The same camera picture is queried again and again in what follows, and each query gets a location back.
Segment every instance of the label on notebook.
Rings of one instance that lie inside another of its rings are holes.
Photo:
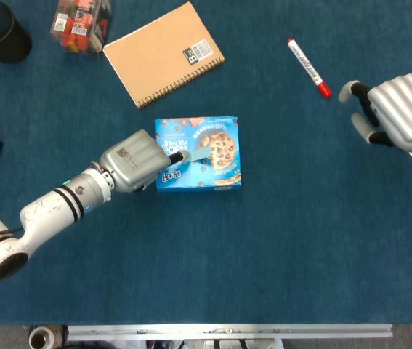
[[[183,54],[185,55],[190,65],[202,61],[213,53],[214,51],[212,51],[212,48],[205,39],[183,50]]]

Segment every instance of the black cup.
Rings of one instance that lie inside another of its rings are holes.
[[[0,60],[20,62],[28,56],[32,46],[31,37],[15,19],[10,7],[0,2]]]

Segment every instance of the marker cap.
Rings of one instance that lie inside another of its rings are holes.
[[[319,89],[320,93],[322,94],[324,98],[330,98],[331,90],[324,81],[322,81],[319,85],[317,85],[317,88]]]

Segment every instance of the cookie image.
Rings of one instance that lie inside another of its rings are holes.
[[[200,123],[204,122],[204,118],[190,118],[190,125],[191,127],[196,127]]]
[[[235,183],[241,182],[241,174],[237,173],[231,178],[228,178],[226,180],[215,180],[214,184],[215,185],[232,185]]]
[[[224,169],[231,165],[236,156],[236,145],[233,139],[223,131],[204,135],[199,147],[211,147],[211,164],[215,169]]]

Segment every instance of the notebook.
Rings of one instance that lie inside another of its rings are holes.
[[[225,60],[190,2],[105,45],[104,53],[138,108]]]

